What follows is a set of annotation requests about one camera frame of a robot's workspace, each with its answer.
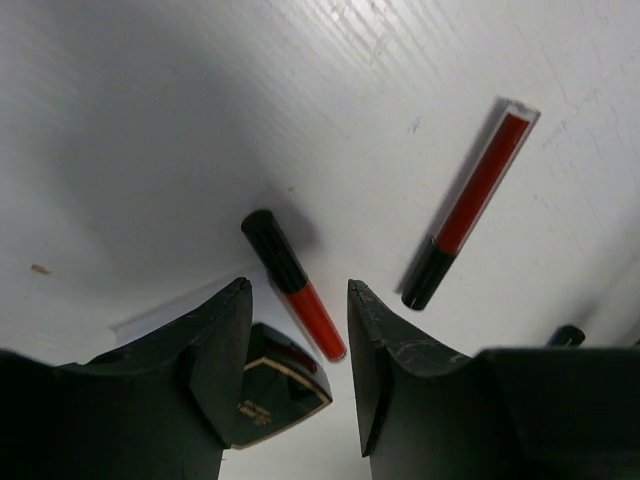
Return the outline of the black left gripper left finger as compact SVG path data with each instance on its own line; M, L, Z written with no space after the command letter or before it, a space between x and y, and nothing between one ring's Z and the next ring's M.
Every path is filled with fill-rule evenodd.
M86 364L1 354L5 479L215 479L231 445L252 324L237 278Z

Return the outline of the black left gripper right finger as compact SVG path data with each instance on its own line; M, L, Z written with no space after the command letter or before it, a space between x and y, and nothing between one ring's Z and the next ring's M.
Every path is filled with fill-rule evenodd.
M362 455L375 479L635 479L639 351L466 356L348 284Z

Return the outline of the short red lip pencil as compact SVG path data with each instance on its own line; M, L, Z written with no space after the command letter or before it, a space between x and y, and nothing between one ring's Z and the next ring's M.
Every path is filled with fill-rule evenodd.
M250 213L241 231L319 350L330 362L341 361L346 345L274 214Z

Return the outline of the red lip gloss black cap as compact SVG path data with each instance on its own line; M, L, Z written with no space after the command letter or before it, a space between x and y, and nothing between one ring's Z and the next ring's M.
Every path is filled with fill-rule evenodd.
M406 307L426 308L540 117L523 102L494 101L399 284Z

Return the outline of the dark red lipstick tube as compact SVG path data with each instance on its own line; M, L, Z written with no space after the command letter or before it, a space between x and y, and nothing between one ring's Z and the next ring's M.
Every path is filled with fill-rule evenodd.
M585 333L577 326L559 327L547 342L548 347L577 347L585 341Z

